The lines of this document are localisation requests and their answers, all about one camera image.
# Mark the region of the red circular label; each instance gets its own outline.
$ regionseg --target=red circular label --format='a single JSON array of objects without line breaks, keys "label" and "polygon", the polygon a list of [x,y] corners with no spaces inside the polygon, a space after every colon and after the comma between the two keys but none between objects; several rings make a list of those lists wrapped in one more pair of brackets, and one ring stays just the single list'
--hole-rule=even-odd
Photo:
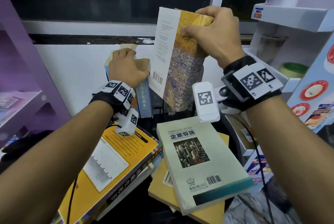
[{"label": "red circular label", "polygon": [[332,45],[327,53],[327,60],[330,63],[334,63],[334,45]]},{"label": "red circular label", "polygon": [[328,88],[328,82],[326,81],[316,81],[311,83],[307,88],[303,89],[302,93],[300,93],[300,99],[309,101],[317,98],[322,95]]},{"label": "red circular label", "polygon": [[307,103],[299,103],[291,108],[292,112],[297,116],[303,116],[310,109],[310,105]]}]

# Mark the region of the tape roll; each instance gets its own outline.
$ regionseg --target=tape roll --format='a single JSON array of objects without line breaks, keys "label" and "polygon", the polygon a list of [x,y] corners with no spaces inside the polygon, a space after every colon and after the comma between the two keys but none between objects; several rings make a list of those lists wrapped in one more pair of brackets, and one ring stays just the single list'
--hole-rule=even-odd
[{"label": "tape roll", "polygon": [[308,66],[295,62],[284,62],[280,65],[278,71],[288,78],[303,78],[306,74]]}]

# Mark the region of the black wrist strap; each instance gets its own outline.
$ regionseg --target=black wrist strap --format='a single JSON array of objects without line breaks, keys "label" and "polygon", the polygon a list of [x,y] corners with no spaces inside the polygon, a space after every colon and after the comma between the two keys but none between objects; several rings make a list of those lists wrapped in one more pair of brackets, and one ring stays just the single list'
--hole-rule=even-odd
[{"label": "black wrist strap", "polygon": [[113,108],[114,113],[120,112],[120,110],[123,108],[123,103],[115,98],[113,93],[107,93],[102,91],[98,92],[97,94],[93,95],[93,98],[89,103],[98,100],[109,104]]},{"label": "black wrist strap", "polygon": [[[246,55],[245,57],[240,58],[229,64],[224,69],[224,75],[227,75],[231,71],[236,72],[244,66],[252,65],[254,63],[256,63],[256,60],[253,59],[251,56]],[[276,90],[273,92],[268,92],[267,94],[259,97],[258,99],[254,99],[232,74],[229,74],[227,80],[232,85],[232,87],[243,97],[243,100],[240,100],[240,97],[238,98],[232,91],[229,91],[227,99],[222,101],[222,103],[228,107],[235,108],[241,111],[245,111],[256,104],[263,102],[264,100],[267,100],[273,96],[278,96],[282,93],[280,90]]]}]

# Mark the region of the pale green book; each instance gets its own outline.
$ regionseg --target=pale green book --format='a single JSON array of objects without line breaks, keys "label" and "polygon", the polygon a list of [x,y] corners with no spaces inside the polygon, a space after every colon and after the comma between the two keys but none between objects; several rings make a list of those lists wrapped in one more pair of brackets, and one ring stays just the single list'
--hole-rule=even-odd
[{"label": "pale green book", "polygon": [[254,186],[210,123],[185,118],[158,124],[157,133],[183,215]]}]

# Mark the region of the painting on book cover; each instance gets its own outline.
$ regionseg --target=painting on book cover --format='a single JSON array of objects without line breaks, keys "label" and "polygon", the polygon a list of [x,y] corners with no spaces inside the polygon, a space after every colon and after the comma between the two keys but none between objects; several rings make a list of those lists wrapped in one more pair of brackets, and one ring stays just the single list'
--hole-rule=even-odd
[{"label": "painting on book cover", "polygon": [[174,142],[182,168],[210,161],[198,138]]}]

